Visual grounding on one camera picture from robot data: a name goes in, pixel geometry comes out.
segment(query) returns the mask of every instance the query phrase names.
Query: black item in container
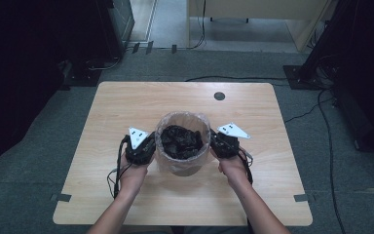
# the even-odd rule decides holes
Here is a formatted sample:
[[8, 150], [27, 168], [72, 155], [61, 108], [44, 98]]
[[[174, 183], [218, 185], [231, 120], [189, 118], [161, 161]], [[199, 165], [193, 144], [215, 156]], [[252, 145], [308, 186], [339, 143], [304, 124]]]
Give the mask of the black item in container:
[[203, 147], [199, 131], [191, 131], [177, 125], [166, 127], [161, 139], [164, 151], [173, 159], [185, 160], [198, 155]]

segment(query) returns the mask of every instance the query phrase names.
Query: table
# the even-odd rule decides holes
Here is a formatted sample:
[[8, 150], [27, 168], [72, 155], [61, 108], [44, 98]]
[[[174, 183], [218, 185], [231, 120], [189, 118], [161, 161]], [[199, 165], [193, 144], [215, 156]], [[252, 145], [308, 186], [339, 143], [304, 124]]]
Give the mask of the table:
[[[305, 50], [332, 0], [206, 0], [206, 17], [285, 20], [298, 51]], [[187, 47], [190, 17], [202, 17], [205, 0], [187, 0]]]
[[[222, 92], [225, 99], [216, 100]], [[151, 133], [172, 111], [204, 113], [211, 127], [234, 122], [251, 135], [240, 139], [253, 157], [253, 187], [285, 225], [310, 225], [304, 188], [275, 91], [270, 84], [103, 82], [98, 86], [62, 194], [57, 224], [93, 224], [113, 201], [106, 182], [116, 167], [121, 139], [129, 127]], [[246, 225], [239, 199], [214, 159], [196, 174], [158, 171], [154, 161], [126, 218], [127, 225]]]

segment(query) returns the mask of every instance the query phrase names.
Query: cord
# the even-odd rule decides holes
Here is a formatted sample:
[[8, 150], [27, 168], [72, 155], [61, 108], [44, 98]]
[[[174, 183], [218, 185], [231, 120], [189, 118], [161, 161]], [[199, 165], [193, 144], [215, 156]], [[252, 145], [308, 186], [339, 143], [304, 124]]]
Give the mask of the cord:
[[114, 64], [110, 65], [110, 66], [107, 66], [107, 67], [88, 67], [88, 70], [108, 70], [108, 69], [111, 69], [113, 68], [114, 66], [116, 66], [118, 64], [118, 62], [120, 62], [120, 58], [114, 58], [116, 59], [116, 61], [114, 62]]
[[121, 12], [117, 9], [117, 7], [115, 6], [115, 4], [114, 4], [114, 1], [112, 1], [112, 5], [114, 6], [114, 10], [117, 12], [117, 14], [121, 17], [121, 19], [123, 20], [123, 21], [127, 21], [124, 17], [123, 17], [123, 15], [121, 15]]
[[190, 78], [190, 79], [185, 80], [184, 82], [202, 80], [202, 79], [207, 79], [207, 78], [220, 78], [220, 79], [232, 79], [232, 80], [288, 80], [287, 78], [233, 77], [233, 76], [208, 75], [208, 76], [200, 76], [200, 77]]
[[112, 180], [112, 178], [110, 178], [111, 174], [113, 173], [116, 173], [117, 172], [117, 169], [113, 169], [107, 176], [107, 183], [108, 183], [108, 187], [110, 189], [110, 193], [111, 193], [111, 197], [114, 198], [114, 194], [112, 193], [112, 189], [111, 189], [111, 184], [110, 184], [110, 181], [114, 184], [115, 186], [115, 182]]
[[[120, 148], [118, 149], [117, 171], [121, 170], [121, 151], [123, 150], [123, 145], [124, 145], [124, 143], [129, 142], [129, 139], [130, 139], [130, 136], [125, 135], [124, 138], [121, 140]], [[118, 183], [120, 181], [120, 177], [121, 177], [120, 171], [118, 171], [117, 174], [116, 174], [115, 183], [114, 183], [114, 196], [113, 196], [114, 198], [117, 197], [117, 194], [120, 191], [120, 189], [118, 187]]]
[[126, 172], [131, 166], [132, 166], [132, 163], [126, 165], [126, 168], [120, 173], [120, 178], [121, 176], [123, 176], [124, 172]]
[[192, 48], [187, 48], [188, 50], [194, 50], [194, 49], [200, 47], [203, 44], [203, 42], [206, 40], [205, 16], [206, 16], [206, 0], [205, 0], [205, 2], [203, 4], [203, 16], [202, 16], [202, 25], [201, 25], [201, 27], [202, 27], [202, 36], [200, 37], [200, 40], [197, 43], [197, 45], [194, 46], [194, 47], [192, 47]]
[[[322, 100], [320, 103], [327, 102], [327, 101], [329, 101], [329, 100], [331, 100], [331, 99], [333, 99], [333, 97], [328, 98], [328, 99], [326, 99], [326, 100]], [[288, 122], [290, 122], [290, 121], [292, 121], [292, 120], [294, 120], [294, 119], [302, 118], [302, 117], [304, 117], [304, 116], [306, 116], [306, 115], [312, 113], [312, 111], [314, 111], [314, 109], [315, 109], [317, 106], [319, 106], [319, 104], [314, 105], [314, 106], [312, 107], [312, 109], [309, 110], [308, 112], [306, 112], [306, 113], [304, 113], [304, 114], [302, 114], [302, 115], [294, 116], [294, 117], [292, 117], [292, 118], [290, 118], [290, 119], [284, 121], [284, 123], [286, 124], [286, 123], [288, 123]]]
[[353, 25], [352, 25], [351, 38], [349, 40], [348, 47], [344, 51], [342, 51], [341, 53], [336, 53], [336, 54], [333, 54], [333, 55], [323, 56], [323, 57], [319, 58], [317, 60], [317, 62], [315, 63], [314, 67], [318, 67], [325, 59], [329, 59], [329, 58], [333, 58], [333, 57], [339, 57], [339, 56], [345, 54], [351, 48], [351, 45], [354, 41], [356, 17], [357, 17], [357, 12], [358, 12], [358, 8], [359, 8], [359, 2], [360, 2], [360, 0], [357, 0], [356, 6], [355, 6], [354, 21], [353, 21]]
[[329, 138], [329, 168], [330, 168], [330, 172], [329, 172], [329, 176], [330, 176], [330, 190], [331, 190], [331, 193], [332, 193], [332, 201], [333, 201], [333, 208], [335, 210], [335, 214], [336, 214], [336, 217], [338, 219], [338, 222], [339, 222], [339, 226], [341, 228], [341, 231], [343, 234], [345, 234], [345, 228], [343, 226], [343, 223], [342, 223], [342, 220], [341, 220], [341, 217], [339, 215], [339, 210], [338, 210], [338, 205], [337, 205], [337, 202], [336, 202], [336, 195], [335, 195], [335, 186], [334, 186], [334, 179], [333, 179], [333, 143], [332, 143], [332, 134], [330, 132], [330, 126], [329, 126], [329, 122], [327, 120], [327, 117], [326, 115], [324, 114], [322, 108], [321, 108], [321, 102], [320, 102], [320, 96], [327, 90], [322, 90], [319, 94], [318, 94], [318, 108], [320, 109], [320, 113], [321, 115], [323, 116], [323, 120], [324, 122], [326, 123], [326, 128], [327, 128], [327, 135], [328, 135], [328, 138]]

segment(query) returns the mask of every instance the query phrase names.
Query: white marker tag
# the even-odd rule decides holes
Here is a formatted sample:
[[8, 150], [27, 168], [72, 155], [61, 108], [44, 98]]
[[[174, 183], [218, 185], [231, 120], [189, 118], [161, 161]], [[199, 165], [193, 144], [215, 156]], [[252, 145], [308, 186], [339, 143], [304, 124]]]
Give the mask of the white marker tag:
[[230, 137], [242, 137], [242, 138], [250, 138], [250, 135], [248, 135], [245, 131], [243, 131], [241, 128], [239, 128], [237, 125], [235, 125], [233, 122], [218, 127], [217, 129], [220, 133], [230, 136]]
[[148, 133], [129, 127], [130, 138], [131, 138], [131, 147], [132, 149], [138, 148], [138, 146], [148, 137]]

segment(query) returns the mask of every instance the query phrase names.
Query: hand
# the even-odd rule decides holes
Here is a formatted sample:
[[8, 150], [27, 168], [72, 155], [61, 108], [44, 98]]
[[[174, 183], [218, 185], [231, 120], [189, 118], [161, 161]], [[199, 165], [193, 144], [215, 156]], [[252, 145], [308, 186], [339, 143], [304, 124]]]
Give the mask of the hand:
[[129, 162], [127, 162], [126, 159], [126, 153], [123, 153], [121, 156], [121, 166], [122, 169], [120, 171], [121, 178], [120, 178], [120, 184], [121, 184], [121, 191], [126, 191], [131, 193], [132, 195], [138, 194], [139, 190], [141, 189], [141, 185], [144, 182], [145, 176], [148, 173], [148, 166], [153, 161], [154, 157], [151, 158], [151, 161], [148, 165], [130, 165]]
[[219, 161], [218, 171], [226, 175], [230, 186], [236, 186], [241, 182], [248, 182], [243, 162], [239, 158], [245, 157], [244, 155], [237, 155], [230, 159], [220, 159], [214, 150], [210, 149], [210, 152]]

